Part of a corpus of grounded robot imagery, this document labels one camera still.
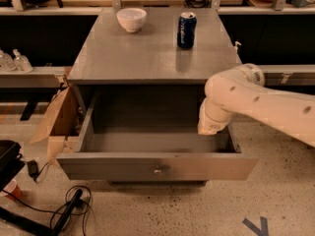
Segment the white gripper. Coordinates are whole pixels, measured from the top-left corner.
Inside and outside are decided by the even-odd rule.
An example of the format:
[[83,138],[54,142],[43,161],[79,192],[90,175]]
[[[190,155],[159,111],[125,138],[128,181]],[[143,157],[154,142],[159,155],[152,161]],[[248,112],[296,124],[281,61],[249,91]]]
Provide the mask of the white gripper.
[[228,125],[231,116],[231,112],[221,109],[206,97],[199,110],[198,134],[204,136],[215,135]]

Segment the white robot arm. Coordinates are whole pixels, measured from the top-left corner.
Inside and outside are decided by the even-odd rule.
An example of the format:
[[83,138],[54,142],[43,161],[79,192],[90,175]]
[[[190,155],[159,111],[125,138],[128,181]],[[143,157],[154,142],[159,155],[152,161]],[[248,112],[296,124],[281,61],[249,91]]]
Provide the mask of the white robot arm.
[[214,135],[238,113],[315,147],[315,96],[266,88],[264,83],[262,70],[254,64],[212,75],[205,84],[198,133]]

